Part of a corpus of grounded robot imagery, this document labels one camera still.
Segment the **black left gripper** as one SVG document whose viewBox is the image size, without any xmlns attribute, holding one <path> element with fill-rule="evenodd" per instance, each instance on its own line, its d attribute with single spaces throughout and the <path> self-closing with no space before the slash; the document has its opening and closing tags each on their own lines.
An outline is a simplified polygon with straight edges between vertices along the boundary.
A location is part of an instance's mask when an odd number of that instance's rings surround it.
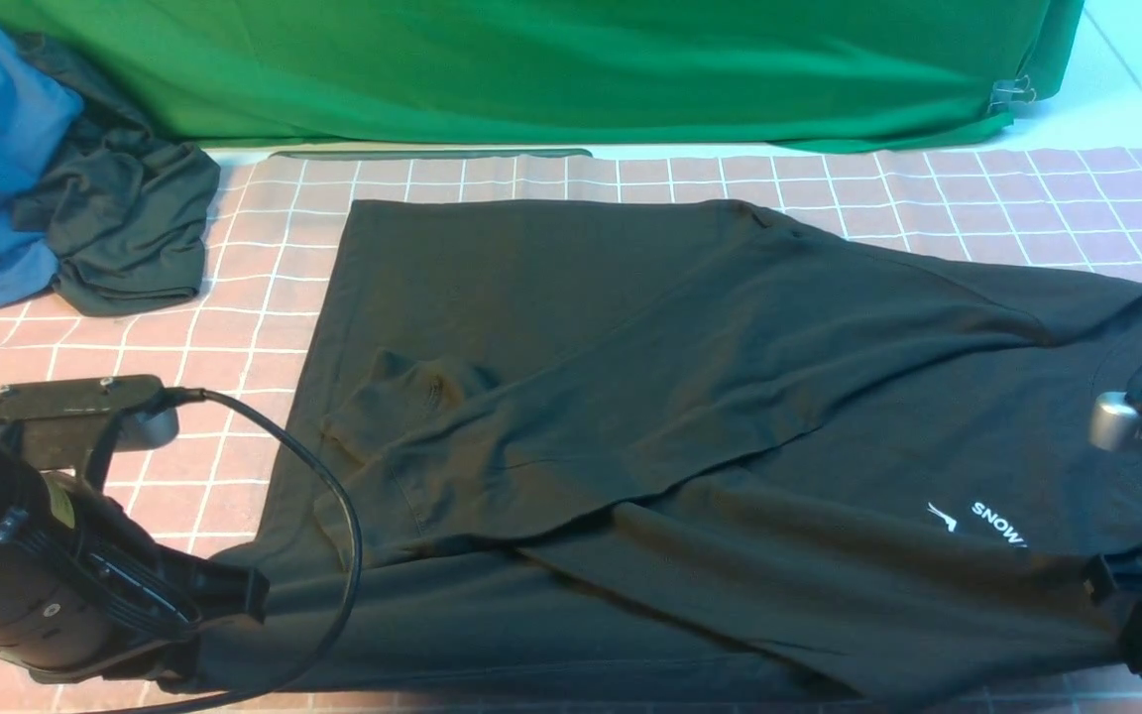
<svg viewBox="0 0 1142 714">
<path fill-rule="evenodd" d="M 153 676 L 204 628 L 260 627 L 270 591 L 159 546 L 89 474 L 0 471 L 0 659 L 37 682 Z"/>
</svg>

